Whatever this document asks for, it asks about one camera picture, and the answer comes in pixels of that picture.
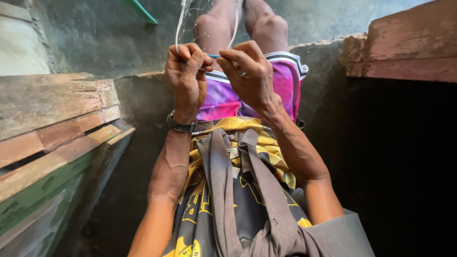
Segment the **fingernail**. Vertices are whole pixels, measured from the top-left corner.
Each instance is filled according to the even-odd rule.
[[[200,59],[201,57],[203,57],[203,54],[200,51],[196,51],[194,53],[194,56],[197,57],[198,59]]]

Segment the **left hand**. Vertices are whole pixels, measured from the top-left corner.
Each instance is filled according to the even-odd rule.
[[[192,123],[206,98],[205,72],[211,72],[213,61],[195,43],[168,49],[165,74],[175,92],[175,115],[178,123]]]

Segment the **green object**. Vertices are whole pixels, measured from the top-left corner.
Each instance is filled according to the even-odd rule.
[[[138,3],[137,0],[122,0],[124,3],[130,6],[130,8],[141,18],[145,19],[146,22],[157,24],[157,21]]]

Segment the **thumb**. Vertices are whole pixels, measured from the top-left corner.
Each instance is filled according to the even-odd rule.
[[[185,76],[192,76],[195,78],[198,69],[201,68],[204,61],[204,55],[200,50],[194,52],[190,60],[187,61],[186,67],[184,68]]]
[[[224,71],[225,75],[227,76],[228,80],[233,86],[237,86],[238,82],[240,81],[241,77],[238,74],[238,71],[236,70],[235,66],[231,61],[228,59],[225,59],[224,57],[219,57],[216,59],[218,62],[218,65],[221,66],[222,71]]]

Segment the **person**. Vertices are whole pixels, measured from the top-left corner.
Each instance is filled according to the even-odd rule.
[[[236,8],[245,10],[252,41],[225,49]],[[169,48],[175,110],[129,256],[255,255],[256,246],[270,249],[260,256],[297,247],[329,256],[308,230],[345,213],[329,170],[295,124],[308,68],[289,53],[287,33],[263,0],[216,0],[197,19],[196,44]]]

